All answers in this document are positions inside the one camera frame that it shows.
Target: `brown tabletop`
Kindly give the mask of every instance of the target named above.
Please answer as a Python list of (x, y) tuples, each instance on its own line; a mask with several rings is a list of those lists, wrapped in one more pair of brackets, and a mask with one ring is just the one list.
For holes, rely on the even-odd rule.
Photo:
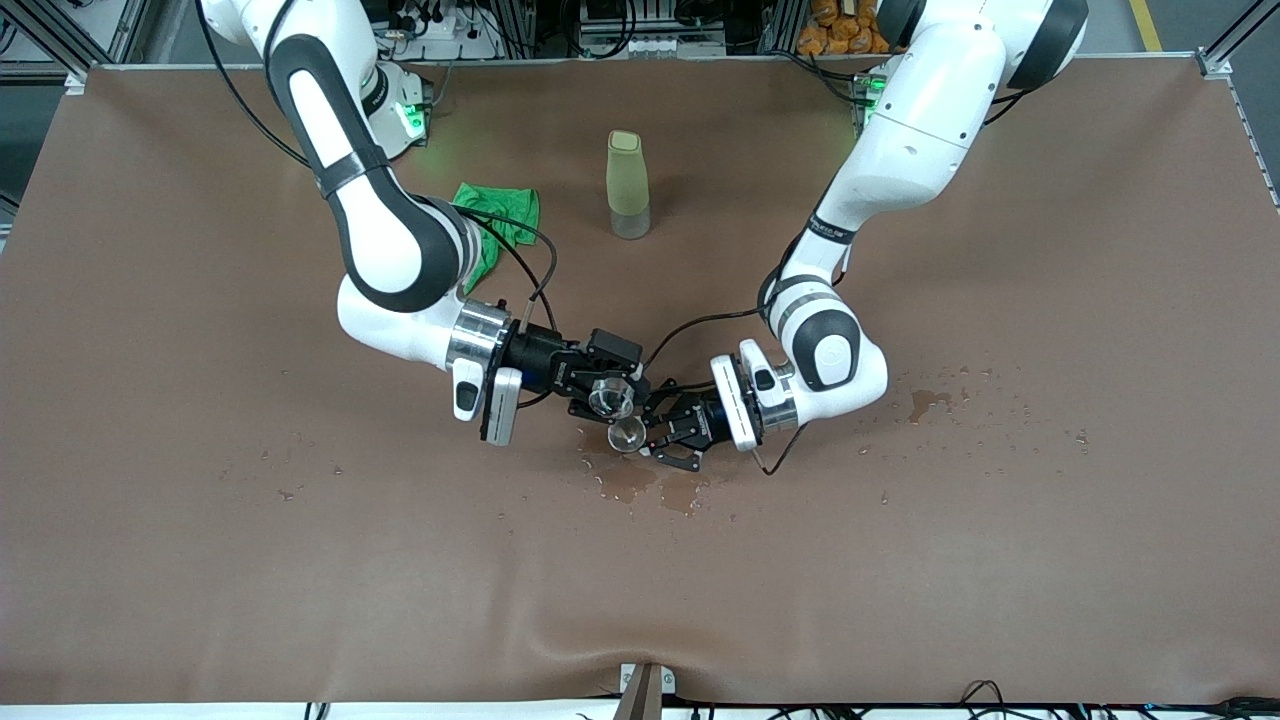
[[(632, 243), (613, 128), (652, 173)], [(652, 346), (753, 305), (851, 142), (786, 63), (460, 68), (397, 169), (536, 188), (562, 328)], [(1080, 60), (859, 234), (890, 392), (777, 477), (618, 460), (563, 401), (494, 448), (342, 333), (328, 209), (214, 73), (95, 72), (0, 258), (0, 701), (582, 696), (635, 660), (712, 701), (1280, 694), (1277, 266), (1228, 87)], [(476, 291), (526, 293), (506, 260)], [(655, 372), (745, 337), (777, 351), (719, 323)]]

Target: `cable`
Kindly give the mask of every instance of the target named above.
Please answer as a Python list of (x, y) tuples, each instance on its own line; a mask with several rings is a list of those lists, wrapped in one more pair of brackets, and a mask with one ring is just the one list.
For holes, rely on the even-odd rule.
[(1018, 105), (1018, 101), (1019, 101), (1019, 100), (1021, 100), (1023, 97), (1027, 97), (1027, 94), (1025, 94), (1025, 92), (1024, 92), (1024, 94), (1020, 94), (1020, 95), (1018, 95), (1016, 97), (1012, 97), (1012, 99), (1010, 99), (1010, 100), (1009, 100), (1009, 105), (1005, 105), (1004, 108), (1001, 108), (1001, 109), (1000, 109), (1000, 111), (998, 111), (998, 113), (996, 113), (995, 115), (992, 115), (992, 117), (987, 118), (986, 120), (983, 120), (983, 122), (982, 122), (982, 127), (987, 127), (987, 126), (989, 126), (991, 123), (993, 123), (993, 122), (998, 120), (1000, 118), (1004, 118), (1004, 117), (1005, 117), (1005, 113), (1007, 113), (1007, 111), (1012, 110), (1012, 109), (1014, 109), (1014, 105)]
[(328, 702), (308, 702), (306, 708), (302, 711), (302, 720), (311, 720), (311, 706), (317, 706), (315, 720), (325, 720), (329, 716), (329, 703)]
[(516, 246), (512, 245), (511, 241), (508, 241), (506, 237), (503, 237), (502, 233), (494, 229), (494, 227), (488, 222), (479, 220), (475, 218), (472, 218), (472, 220), (484, 229), (489, 231), (489, 233), (493, 234), (495, 238), (498, 238), (498, 242), (500, 242), (502, 246), (506, 247), (508, 252), (511, 252), (511, 256), (516, 259), (516, 263), (520, 263), (520, 269), (525, 270), (525, 275), (529, 277), (529, 282), (534, 283), (534, 293), (529, 296), (529, 301), (532, 302), (534, 300), (541, 300), (543, 310), (547, 311), (548, 324), (550, 324), (553, 331), (559, 332), (559, 328), (556, 327), (556, 314), (552, 313), (552, 304), (547, 299), (547, 293), (538, 290), (538, 275), (534, 274), (534, 269), (529, 266), (529, 263), (526, 263), (525, 259), (520, 256), (520, 251), (516, 250)]
[[(0, 55), (4, 55), (9, 51), (9, 47), (13, 47), (13, 41), (18, 38), (18, 26), (12, 26), (9, 24), (9, 20), (3, 18), (0, 18), (0, 23), (3, 23), (0, 24), (0, 41), (4, 42), (4, 47), (0, 47)], [(9, 33), (9, 40), (4, 40), (5, 31), (10, 29), (13, 32)]]
[(506, 40), (511, 45), (515, 45), (516, 47), (518, 47), (520, 49), (520, 56), (522, 59), (526, 59), (526, 60), (529, 59), (529, 53), (527, 53), (529, 50), (538, 50), (538, 45), (530, 45), (527, 42), (521, 42), (518, 40), (515, 40), (509, 35), (507, 35), (502, 29), (502, 27), (499, 24), (495, 24), (493, 20), (489, 19), (489, 15), (486, 15), (484, 13), (480, 13), (480, 17), (484, 19), (484, 22), (485, 22), (486, 26), (489, 26), (490, 28), (493, 28), (494, 32), (498, 33), (498, 36), (500, 36), (503, 40)]
[(662, 338), (662, 342), (658, 343), (658, 347), (655, 347), (654, 351), (649, 354), (649, 357), (645, 359), (644, 366), (649, 368), (650, 365), (653, 365), (654, 359), (658, 357), (658, 354), (662, 352), (663, 347), (667, 347), (667, 343), (671, 342), (672, 338), (675, 338), (677, 334), (687, 331), (694, 325), (699, 325), (701, 323), (709, 323), (712, 320), (732, 320), (735, 318), (746, 318), (748, 315), (755, 315), (756, 313), (764, 310), (764, 307), (765, 306), (751, 307), (750, 310), (736, 310), (733, 313), (718, 313), (716, 315), (703, 315), (701, 318), (694, 318), (692, 320), (689, 320), (687, 323), (667, 333), (667, 337)]
[(275, 47), (275, 36), (280, 33), (280, 26), (284, 24), (284, 15), (289, 14), (289, 9), (293, 8), (294, 0), (284, 0), (280, 9), (275, 12), (275, 17), (271, 18), (271, 27), (266, 31), (266, 42), (262, 45), (262, 73), (266, 74), (266, 87), (271, 91), (271, 100), (275, 104), (280, 104), (280, 97), (275, 94), (275, 86), (271, 85), (271, 49)]
[[(421, 195), (412, 195), (411, 193), (410, 197), (412, 197), (413, 200), (417, 200), (419, 202), (425, 202), (426, 201), (426, 199), (422, 197)], [(475, 220), (476, 217), (479, 215), (480, 218), (486, 219), (486, 220), (497, 220), (499, 223), (507, 223), (508, 225), (512, 225), (512, 227), (520, 228), (522, 231), (530, 232), (530, 233), (534, 234), (534, 237), (536, 237), (538, 240), (543, 241), (543, 245), (545, 245), (547, 250), (550, 251), (550, 254), (552, 254), (552, 261), (550, 261), (550, 265), (547, 266), (547, 274), (544, 274), (541, 282), (538, 283), (538, 291), (536, 292), (543, 292), (543, 291), (547, 290), (547, 286), (552, 282), (552, 275), (556, 274), (556, 265), (559, 263), (559, 252), (557, 252), (556, 243), (552, 242), (552, 238), (547, 237), (547, 234), (544, 234), (538, 228), (530, 227), (530, 225), (527, 225), (525, 223), (521, 223), (520, 220), (513, 220), (511, 218), (504, 218), (502, 215), (498, 215), (498, 214), (494, 214), (494, 213), (489, 213), (489, 211), (485, 211), (485, 210), (476, 210), (475, 208), (465, 208), (462, 205), (454, 205), (453, 208), (457, 209), (458, 213), (461, 213), (465, 217), (471, 218), (472, 220)]]
[(590, 51), (584, 50), (582, 46), (573, 40), (573, 22), (568, 14), (570, 3), (571, 0), (561, 0), (561, 32), (564, 33), (564, 44), (568, 45), (568, 50), (575, 55), (579, 58), (608, 60), (631, 45), (631, 41), (636, 36), (636, 27), (640, 23), (640, 13), (636, 12), (635, 0), (627, 0), (627, 9), (631, 13), (631, 29), (627, 29), (627, 17), (622, 15), (622, 37), (620, 37), (618, 42), (604, 55), (593, 55)]
[(440, 102), (444, 102), (444, 94), (449, 90), (449, 78), (453, 77), (453, 64), (456, 61), (457, 61), (457, 58), (449, 59), (449, 68), (447, 70), (444, 70), (444, 79), (440, 81), (440, 94), (439, 95), (434, 95), (433, 94), (433, 96), (431, 96), (431, 105), (430, 106), (431, 106), (433, 110), (435, 109), (436, 105), (439, 105)]
[[(280, 140), (274, 132), (268, 129), (268, 127), (262, 124), (262, 120), (260, 120), (257, 115), (253, 114), (253, 110), (250, 109), (248, 104), (244, 102), (244, 97), (241, 96), (239, 90), (236, 88), (236, 83), (233, 83), (230, 76), (227, 74), (227, 68), (223, 65), (223, 59), (218, 55), (218, 47), (214, 45), (212, 31), (209, 29), (209, 20), (205, 19), (205, 4), (202, 3), (202, 0), (195, 0), (195, 3), (196, 3), (196, 18), (200, 20), (200, 32), (205, 36), (205, 45), (209, 46), (209, 55), (214, 59), (214, 67), (218, 68), (218, 74), (223, 76), (223, 82), (227, 83), (227, 90), (232, 94), (232, 97), (236, 99), (236, 104), (239, 105), (241, 110), (244, 113), (244, 117), (248, 118), (248, 122), (253, 123), (253, 127), (256, 127), (259, 132), (261, 132), (268, 140), (275, 143), (275, 146), (279, 147), (285, 155), (293, 158), (293, 160), (297, 161), (300, 165), (302, 165), (303, 168), (310, 168), (311, 165), (307, 163), (307, 159), (303, 158), (301, 154), (298, 154), (298, 151), (296, 151), (294, 149), (289, 147), (289, 145), (285, 143), (283, 140)], [(270, 79), (268, 81), (266, 85), (270, 87), (271, 85)], [(274, 90), (271, 91), (271, 95), (273, 96), (275, 95)]]
[(760, 461), (760, 454), (753, 450), (751, 455), (755, 456), (756, 464), (760, 465), (760, 471), (772, 478), (778, 471), (778, 468), (782, 466), (782, 462), (787, 459), (787, 455), (791, 455), (791, 448), (796, 446), (796, 441), (800, 439), (800, 436), (804, 434), (804, 429), (808, 427), (809, 423), (805, 423), (799, 428), (796, 428), (795, 434), (791, 436), (790, 441), (787, 441), (787, 446), (782, 448), (782, 455), (778, 455), (778, 461), (773, 464), (773, 468), (765, 468), (764, 462)]

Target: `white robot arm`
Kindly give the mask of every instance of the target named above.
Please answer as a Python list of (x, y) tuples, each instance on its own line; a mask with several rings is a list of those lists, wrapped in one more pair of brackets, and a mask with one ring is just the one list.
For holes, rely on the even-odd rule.
[(1085, 0), (879, 0), (891, 45), (876, 114), (760, 288), (769, 331), (787, 363), (773, 368), (755, 341), (712, 360), (735, 446), (851, 413), (888, 383), (884, 354), (831, 281), (854, 237), (877, 213), (923, 205), (951, 182), (982, 129), (996, 88), (1030, 91), (1075, 55)]

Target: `green cloth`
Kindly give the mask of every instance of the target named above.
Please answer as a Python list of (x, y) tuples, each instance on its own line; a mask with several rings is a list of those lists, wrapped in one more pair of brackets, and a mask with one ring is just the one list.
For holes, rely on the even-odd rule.
[[(538, 193), (532, 190), (507, 190), (462, 183), (458, 187), (458, 193), (453, 196), (453, 204), (511, 218), (531, 228), (538, 227)], [(488, 224), (513, 245), (532, 245), (538, 240), (534, 233), (502, 220), (492, 220)], [(462, 288), (462, 292), (468, 295), (471, 288), (493, 270), (494, 265), (498, 264), (498, 256), (502, 255), (502, 243), (484, 225), (480, 225), (480, 260), (475, 272), (471, 273), (471, 278), (467, 279), (467, 284)]]

